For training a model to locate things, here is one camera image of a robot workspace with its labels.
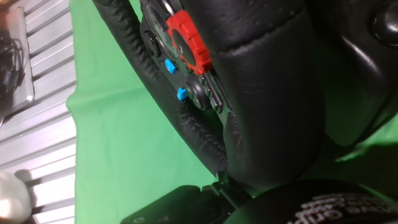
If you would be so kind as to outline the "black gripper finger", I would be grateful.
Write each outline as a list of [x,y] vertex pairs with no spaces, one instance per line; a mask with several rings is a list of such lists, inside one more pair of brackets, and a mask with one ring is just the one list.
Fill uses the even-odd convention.
[[184,185],[124,218],[121,224],[223,224],[252,197],[233,181]]

